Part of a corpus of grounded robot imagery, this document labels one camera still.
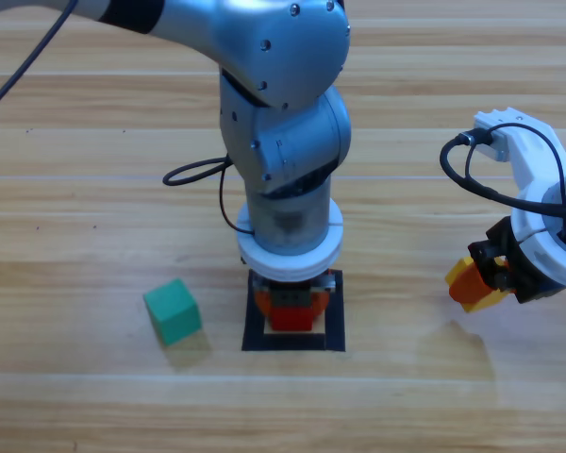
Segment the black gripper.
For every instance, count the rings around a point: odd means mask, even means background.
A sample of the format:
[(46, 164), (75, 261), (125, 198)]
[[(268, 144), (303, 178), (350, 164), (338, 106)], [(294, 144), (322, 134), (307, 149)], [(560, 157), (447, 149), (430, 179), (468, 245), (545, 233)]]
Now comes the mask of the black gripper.
[(267, 324), (271, 324), (273, 309), (312, 309), (312, 324), (315, 325), (334, 292), (336, 275), (333, 269), (299, 282), (274, 281), (249, 270), (248, 293)]
[(489, 228), (486, 236), (471, 243), (471, 257), (460, 259), (447, 274), (449, 295), (465, 312), (497, 305), (506, 297), (505, 291), (514, 293), (519, 303), (527, 303), (564, 290), (526, 257), (509, 216)]

